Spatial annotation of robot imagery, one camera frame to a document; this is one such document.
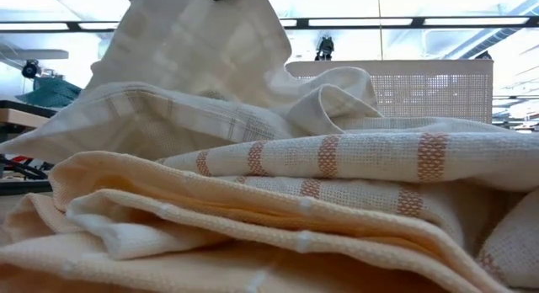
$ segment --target woven towel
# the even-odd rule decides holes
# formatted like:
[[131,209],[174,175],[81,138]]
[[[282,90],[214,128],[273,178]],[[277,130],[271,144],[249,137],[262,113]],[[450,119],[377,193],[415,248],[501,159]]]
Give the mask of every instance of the woven towel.
[[364,71],[289,55],[267,0],[133,0],[81,97],[0,145],[58,162],[0,289],[539,288],[535,136],[384,118]]
[[27,104],[40,107],[63,108],[80,93],[81,88],[58,77],[35,77],[34,91],[15,97]]

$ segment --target orange stripe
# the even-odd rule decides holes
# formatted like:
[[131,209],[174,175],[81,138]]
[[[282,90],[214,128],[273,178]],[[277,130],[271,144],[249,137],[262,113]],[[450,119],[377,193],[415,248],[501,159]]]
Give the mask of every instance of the orange stripe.
[[208,158],[208,151],[201,151],[196,157],[196,168],[199,170],[199,173],[204,176],[211,176],[210,169],[206,159]]
[[423,211],[423,197],[418,187],[404,184],[398,194],[397,213],[403,216],[419,218]]
[[249,149],[247,164],[252,175],[268,176],[268,173],[262,168],[262,150],[267,141],[257,141]]
[[477,261],[485,271],[491,274],[494,278],[505,283],[504,272],[498,266],[498,264],[496,264],[494,256],[492,256],[491,253],[485,251],[484,249],[481,250],[481,252],[479,252]]
[[447,134],[424,133],[419,139],[418,179],[420,182],[439,182],[444,177]]
[[340,136],[326,136],[318,148],[318,168],[323,178],[337,176],[337,147]]
[[302,182],[302,187],[300,188],[301,196],[311,196],[315,199],[320,197],[320,187],[322,182],[316,179],[305,179]]

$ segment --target perforated panel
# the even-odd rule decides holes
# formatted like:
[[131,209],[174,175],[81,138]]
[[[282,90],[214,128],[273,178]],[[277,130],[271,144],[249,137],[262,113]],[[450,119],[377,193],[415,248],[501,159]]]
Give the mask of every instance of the perforated panel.
[[492,120],[492,61],[301,61],[286,65],[293,76],[305,79],[335,67],[369,72],[378,108],[387,117]]

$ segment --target plaid fabric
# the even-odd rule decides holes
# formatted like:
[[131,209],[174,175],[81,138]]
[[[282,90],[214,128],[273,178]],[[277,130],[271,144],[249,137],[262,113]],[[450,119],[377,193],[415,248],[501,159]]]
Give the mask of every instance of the plaid fabric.
[[0,289],[539,288],[535,136],[384,118],[364,71],[289,55],[267,0],[133,0],[81,97],[0,145],[58,162]]

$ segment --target black cord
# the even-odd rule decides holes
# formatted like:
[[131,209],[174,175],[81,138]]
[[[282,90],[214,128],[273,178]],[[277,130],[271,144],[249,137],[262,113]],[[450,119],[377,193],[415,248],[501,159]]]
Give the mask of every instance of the black cord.
[[14,162],[4,157],[0,157],[0,163],[10,166],[14,172],[21,173],[29,179],[47,179],[47,174],[41,170],[27,166],[25,164]]

